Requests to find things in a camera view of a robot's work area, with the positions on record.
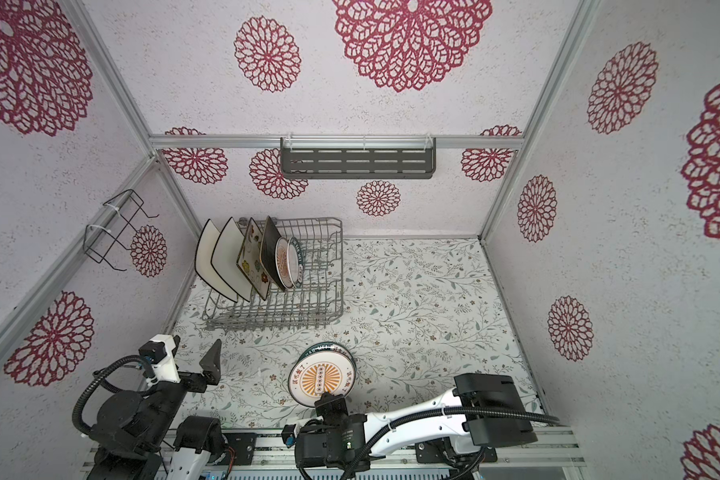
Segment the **round plate orange sunburst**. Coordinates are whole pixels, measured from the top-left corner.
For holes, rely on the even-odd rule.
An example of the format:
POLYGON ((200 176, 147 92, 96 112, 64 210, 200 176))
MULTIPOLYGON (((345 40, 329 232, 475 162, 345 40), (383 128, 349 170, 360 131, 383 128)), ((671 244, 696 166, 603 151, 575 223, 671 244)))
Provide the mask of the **round plate orange sunburst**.
POLYGON ((313 353, 292 368, 287 386, 298 404, 313 408, 324 395, 348 395, 356 381, 356 366, 334 351, 313 353))

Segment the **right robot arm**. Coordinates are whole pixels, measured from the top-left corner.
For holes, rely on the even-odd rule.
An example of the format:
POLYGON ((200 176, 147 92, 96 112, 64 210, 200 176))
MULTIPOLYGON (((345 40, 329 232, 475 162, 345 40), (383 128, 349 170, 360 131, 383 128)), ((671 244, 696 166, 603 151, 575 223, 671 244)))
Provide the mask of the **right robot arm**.
POLYGON ((512 377, 478 373, 461 374, 439 396, 395 411, 351 414, 343 394, 323 393, 315 413, 281 431, 304 478, 309 468, 327 467, 352 479, 404 447, 443 440, 447 461, 464 459, 451 476, 461 479, 498 448, 536 442, 535 423, 561 424, 526 411, 512 377))

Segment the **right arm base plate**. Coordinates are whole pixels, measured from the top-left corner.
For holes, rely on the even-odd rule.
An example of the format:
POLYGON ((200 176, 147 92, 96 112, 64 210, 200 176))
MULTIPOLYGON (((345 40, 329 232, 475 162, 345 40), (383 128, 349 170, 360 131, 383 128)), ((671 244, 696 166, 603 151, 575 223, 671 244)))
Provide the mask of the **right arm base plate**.
POLYGON ((419 464, 444 464, 457 467, 473 460, 480 447, 467 443, 453 443, 450 438, 441 438, 416 443, 414 450, 419 464))

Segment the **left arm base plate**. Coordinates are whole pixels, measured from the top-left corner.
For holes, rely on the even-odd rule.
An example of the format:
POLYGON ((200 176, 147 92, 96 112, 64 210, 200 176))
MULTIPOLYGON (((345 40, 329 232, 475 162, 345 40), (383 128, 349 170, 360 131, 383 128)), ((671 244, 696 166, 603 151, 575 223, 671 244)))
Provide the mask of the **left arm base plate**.
POLYGON ((225 447, 217 465, 250 466, 253 463, 258 435, 256 433, 227 432, 223 434, 225 447))

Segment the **round plate green rim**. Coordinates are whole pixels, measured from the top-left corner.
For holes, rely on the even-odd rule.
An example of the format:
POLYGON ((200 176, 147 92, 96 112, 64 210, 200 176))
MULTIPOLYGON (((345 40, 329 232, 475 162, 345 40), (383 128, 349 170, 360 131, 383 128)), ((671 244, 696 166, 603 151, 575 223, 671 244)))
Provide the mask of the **round plate green rim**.
POLYGON ((315 361, 320 360, 334 364, 356 365, 355 359, 349 349, 333 341, 323 341, 311 345, 299 356, 297 362, 301 363, 310 357, 313 357, 315 361))

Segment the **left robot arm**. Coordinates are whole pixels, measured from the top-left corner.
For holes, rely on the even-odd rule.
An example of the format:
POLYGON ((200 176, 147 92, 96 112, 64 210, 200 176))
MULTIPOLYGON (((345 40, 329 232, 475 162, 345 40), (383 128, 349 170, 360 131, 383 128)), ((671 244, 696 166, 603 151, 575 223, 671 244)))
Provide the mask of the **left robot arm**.
POLYGON ((186 417, 176 428, 170 460, 161 453, 186 395, 204 393, 221 380, 221 340, 202 357, 199 373, 178 369, 179 343, 178 336, 156 335, 136 354, 94 373, 71 414, 73 426, 98 444, 89 479, 153 479, 160 472, 168 479, 200 479, 215 461, 234 465, 236 453, 215 417, 186 417), (146 389, 125 390, 108 381, 128 364, 141 367, 146 389))

